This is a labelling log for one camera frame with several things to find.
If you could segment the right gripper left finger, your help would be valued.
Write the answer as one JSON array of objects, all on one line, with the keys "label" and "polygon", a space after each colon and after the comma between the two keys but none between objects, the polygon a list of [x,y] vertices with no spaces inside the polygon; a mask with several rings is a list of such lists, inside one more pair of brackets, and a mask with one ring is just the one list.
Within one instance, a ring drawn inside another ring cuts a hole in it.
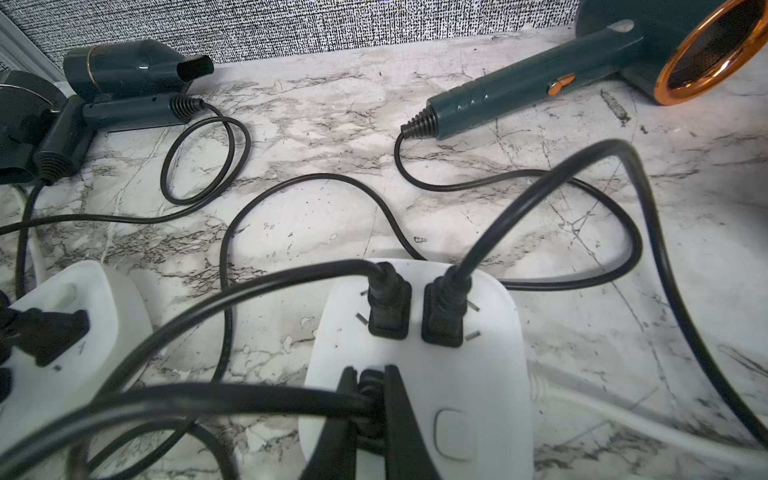
[{"label": "right gripper left finger", "polygon": [[323,410],[326,421],[300,479],[354,479],[357,429],[351,397],[357,393],[357,372],[343,370],[334,397]]}]

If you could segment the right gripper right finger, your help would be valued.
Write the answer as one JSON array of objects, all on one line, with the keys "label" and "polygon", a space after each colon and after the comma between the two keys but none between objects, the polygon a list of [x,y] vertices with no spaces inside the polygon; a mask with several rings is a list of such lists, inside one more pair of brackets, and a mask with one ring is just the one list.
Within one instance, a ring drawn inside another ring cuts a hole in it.
[{"label": "right gripper right finger", "polygon": [[384,370],[385,475],[387,479],[440,479],[395,365]]}]

